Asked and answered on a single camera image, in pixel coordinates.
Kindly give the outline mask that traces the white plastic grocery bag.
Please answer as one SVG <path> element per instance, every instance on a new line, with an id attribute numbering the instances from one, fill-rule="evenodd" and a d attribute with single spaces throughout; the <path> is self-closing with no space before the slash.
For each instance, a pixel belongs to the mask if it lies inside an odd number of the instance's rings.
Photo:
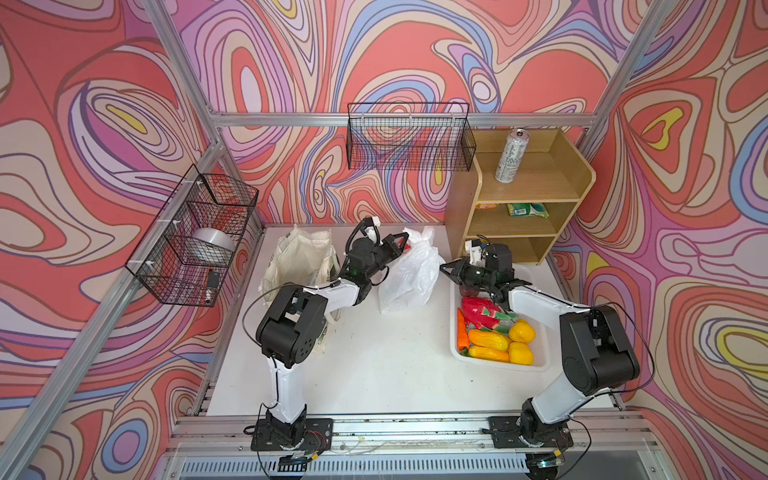
<path id="1" fill-rule="evenodd" d="M 434 244 L 436 230 L 426 226 L 421 231 L 405 228 L 407 248 L 396 260 L 387 279 L 379 287 L 379 307 L 383 314 L 425 306 L 440 275 L 445 260 Z"/>

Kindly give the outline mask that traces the cream canvas tote bag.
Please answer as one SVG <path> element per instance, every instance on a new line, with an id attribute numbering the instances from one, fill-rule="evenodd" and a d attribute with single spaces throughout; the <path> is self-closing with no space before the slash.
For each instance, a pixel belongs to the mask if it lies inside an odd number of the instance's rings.
<path id="1" fill-rule="evenodd" d="M 294 227 L 282 237 L 274 251 L 260 285 L 266 307 L 286 283 L 321 286 L 340 271 L 340 262 L 330 229 L 308 231 Z"/>

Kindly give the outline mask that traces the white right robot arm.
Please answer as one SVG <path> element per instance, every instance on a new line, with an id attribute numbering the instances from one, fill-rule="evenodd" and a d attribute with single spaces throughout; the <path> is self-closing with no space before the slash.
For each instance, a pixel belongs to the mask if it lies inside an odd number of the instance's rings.
<path id="1" fill-rule="evenodd" d="M 526 407 L 536 422 L 565 421 L 596 396 L 639 377 L 639 361 L 614 308 L 569 303 L 516 278 L 512 270 L 473 266 L 467 257 L 440 271 L 495 305 L 559 331 L 562 373 Z"/>

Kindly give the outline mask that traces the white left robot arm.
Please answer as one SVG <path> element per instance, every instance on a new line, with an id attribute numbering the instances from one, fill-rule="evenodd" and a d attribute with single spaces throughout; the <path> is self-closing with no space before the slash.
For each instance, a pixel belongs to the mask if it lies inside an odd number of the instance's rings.
<path id="1" fill-rule="evenodd" d="M 327 316 L 361 304 L 378 284 L 374 277 L 388 273 L 404 255 L 408 240 L 406 232 L 382 236 L 377 226 L 364 221 L 348 237 L 344 261 L 328 280 L 316 285 L 289 281 L 265 291 L 274 298 L 251 339 L 270 367 L 274 391 L 267 405 L 270 421 L 285 427 L 304 421 L 307 404 L 296 366 L 312 353 Z"/>

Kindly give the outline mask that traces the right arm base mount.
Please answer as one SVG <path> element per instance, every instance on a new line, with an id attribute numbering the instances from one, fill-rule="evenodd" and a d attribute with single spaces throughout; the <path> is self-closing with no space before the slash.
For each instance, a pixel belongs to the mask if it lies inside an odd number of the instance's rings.
<path id="1" fill-rule="evenodd" d="M 531 412 L 515 416 L 492 416 L 482 432 L 490 435 L 495 448 L 544 448 L 567 450 L 574 445 L 566 421 L 542 423 Z"/>

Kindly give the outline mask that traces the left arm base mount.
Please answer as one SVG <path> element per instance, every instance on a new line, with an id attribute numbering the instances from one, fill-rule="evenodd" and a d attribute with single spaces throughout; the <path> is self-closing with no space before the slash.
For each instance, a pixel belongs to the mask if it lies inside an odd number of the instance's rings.
<path id="1" fill-rule="evenodd" d="M 295 424 L 260 419 L 251 435 L 250 450 L 323 452 L 332 446 L 333 429 L 334 421 L 330 417 L 298 420 Z"/>

